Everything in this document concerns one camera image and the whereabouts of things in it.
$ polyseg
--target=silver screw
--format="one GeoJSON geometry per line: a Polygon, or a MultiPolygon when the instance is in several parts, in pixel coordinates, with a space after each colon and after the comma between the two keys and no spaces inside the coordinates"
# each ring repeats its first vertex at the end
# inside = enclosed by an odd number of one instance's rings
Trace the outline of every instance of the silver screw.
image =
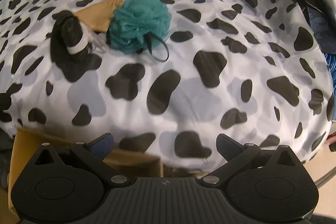
{"type": "Polygon", "coordinates": [[[219,177],[216,176],[206,176],[203,178],[203,181],[208,184],[216,184],[219,182],[219,177]]]}
{"type": "Polygon", "coordinates": [[[115,175],[115,176],[111,177],[111,181],[113,183],[121,184],[121,183],[124,183],[124,182],[127,181],[127,177],[125,177],[123,175],[115,175]]]}

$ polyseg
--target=white tablecloth with black spots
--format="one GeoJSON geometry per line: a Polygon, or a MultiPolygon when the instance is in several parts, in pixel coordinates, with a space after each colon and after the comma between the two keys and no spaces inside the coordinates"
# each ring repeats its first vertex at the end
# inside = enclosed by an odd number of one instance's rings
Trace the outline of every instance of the white tablecloth with black spots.
{"type": "MultiPolygon", "coordinates": [[[[324,55],[293,0],[162,0],[170,57],[95,51],[73,63],[55,19],[102,0],[0,1],[0,127],[70,140],[110,132],[120,148],[206,172],[216,137],[315,155],[330,130],[324,55]]],[[[164,47],[156,49],[158,56],[164,47]]]]}

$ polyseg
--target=blue cable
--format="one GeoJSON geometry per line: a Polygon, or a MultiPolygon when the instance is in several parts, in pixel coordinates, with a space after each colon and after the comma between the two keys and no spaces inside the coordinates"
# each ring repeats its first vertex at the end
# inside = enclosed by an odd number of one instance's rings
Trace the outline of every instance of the blue cable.
{"type": "Polygon", "coordinates": [[[333,79],[334,92],[336,92],[336,55],[324,54],[324,56],[329,66],[331,77],[333,79]]]}

